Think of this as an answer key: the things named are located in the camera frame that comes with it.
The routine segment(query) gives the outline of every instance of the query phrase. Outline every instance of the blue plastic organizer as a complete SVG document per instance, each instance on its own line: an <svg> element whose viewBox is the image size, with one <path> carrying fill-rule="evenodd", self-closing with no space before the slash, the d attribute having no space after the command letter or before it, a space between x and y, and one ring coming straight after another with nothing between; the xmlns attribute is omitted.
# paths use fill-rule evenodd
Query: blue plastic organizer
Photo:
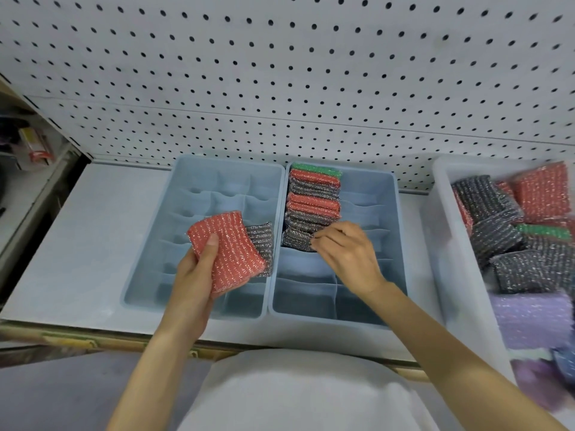
<svg viewBox="0 0 575 431"><path fill-rule="evenodd" d="M342 171L341 219L359 224L373 243L381 272L406 293L399 192L390 172L332 166ZM283 196L288 189L286 173ZM383 321L349 291L317 253L276 244L276 276L271 283L269 310L298 320L356 326Z"/></svg>
<svg viewBox="0 0 575 431"><path fill-rule="evenodd" d="M241 210L244 224L271 222L274 238L282 226L285 169L277 164L179 156L123 293L123 303L163 311L176 266L190 248L186 231L218 213ZM211 318L262 317L272 277L252 278L219 297Z"/></svg>
<svg viewBox="0 0 575 431"><path fill-rule="evenodd" d="M401 214L394 175L332 167L343 173L342 219L361 225L373 243L382 273L406 292ZM190 248L188 228L205 217L241 210L246 225L273 224L274 269L271 277L252 278L245 286L219 297L210 318L257 319L268 306L270 313L280 317L349 326L385 326L341 283L319 254L281 247L288 177L278 164L180 156L126 283L123 304L163 311L176 266Z"/></svg>

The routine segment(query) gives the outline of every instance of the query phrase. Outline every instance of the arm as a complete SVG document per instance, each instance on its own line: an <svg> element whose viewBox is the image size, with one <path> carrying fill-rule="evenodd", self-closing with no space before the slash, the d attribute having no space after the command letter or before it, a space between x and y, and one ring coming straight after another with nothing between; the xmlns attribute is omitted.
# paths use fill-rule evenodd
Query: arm
<svg viewBox="0 0 575 431"><path fill-rule="evenodd" d="M128 381L108 431L156 431L168 426L187 354L212 310L217 244L217 234L212 234L197 264L191 249L178 264L162 321Z"/></svg>
<svg viewBox="0 0 575 431"><path fill-rule="evenodd" d="M389 325L467 431L565 430L385 280L359 226L332 224L315 234L312 248Z"/></svg>

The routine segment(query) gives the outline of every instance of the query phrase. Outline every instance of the white shirt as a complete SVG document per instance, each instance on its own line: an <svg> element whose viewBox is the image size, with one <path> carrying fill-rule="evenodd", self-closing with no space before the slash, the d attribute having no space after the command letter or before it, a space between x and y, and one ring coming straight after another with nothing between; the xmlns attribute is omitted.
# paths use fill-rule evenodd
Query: white shirt
<svg viewBox="0 0 575 431"><path fill-rule="evenodd" d="M179 431L438 431L405 380L327 352L265 349L215 363Z"/></svg>

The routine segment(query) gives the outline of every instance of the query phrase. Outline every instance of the hand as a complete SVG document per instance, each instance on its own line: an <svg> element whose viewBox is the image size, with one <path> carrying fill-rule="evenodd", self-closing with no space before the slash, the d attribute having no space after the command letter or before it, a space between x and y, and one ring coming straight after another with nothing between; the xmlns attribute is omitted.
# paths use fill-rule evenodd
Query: hand
<svg viewBox="0 0 575 431"><path fill-rule="evenodd" d="M311 245L360 298L388 283L379 270L371 242L357 224L335 222L316 232Z"/></svg>
<svg viewBox="0 0 575 431"><path fill-rule="evenodd" d="M212 234L196 261L193 248L178 264L170 300L158 327L159 332L175 336L192 347L204 333L212 311L212 266L217 256L219 238Z"/></svg>

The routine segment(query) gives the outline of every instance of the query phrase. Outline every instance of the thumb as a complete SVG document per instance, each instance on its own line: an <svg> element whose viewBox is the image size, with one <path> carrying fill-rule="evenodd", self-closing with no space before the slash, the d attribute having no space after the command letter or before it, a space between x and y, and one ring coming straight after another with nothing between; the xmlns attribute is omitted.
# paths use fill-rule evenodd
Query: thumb
<svg viewBox="0 0 575 431"><path fill-rule="evenodd" d="M216 260L218 244L219 244L219 236L217 233L213 233L204 247L204 251L202 255L199 257L198 265L196 269L200 269L206 272L212 272L212 266L214 264L214 260Z"/></svg>

